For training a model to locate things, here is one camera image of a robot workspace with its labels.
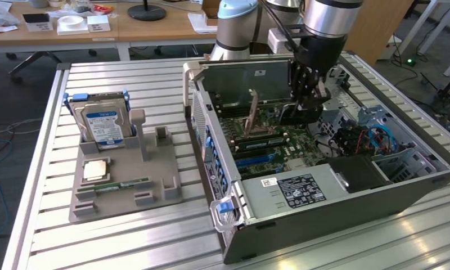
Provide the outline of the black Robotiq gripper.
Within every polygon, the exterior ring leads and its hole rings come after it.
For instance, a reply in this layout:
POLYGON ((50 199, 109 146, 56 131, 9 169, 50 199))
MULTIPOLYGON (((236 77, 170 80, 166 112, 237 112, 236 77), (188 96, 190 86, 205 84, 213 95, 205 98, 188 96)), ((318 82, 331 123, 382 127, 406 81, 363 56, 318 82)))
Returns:
POLYGON ((300 110, 319 107, 330 99, 325 93, 325 76, 335 65, 346 37, 309 35, 300 41, 290 62, 290 98, 300 110))

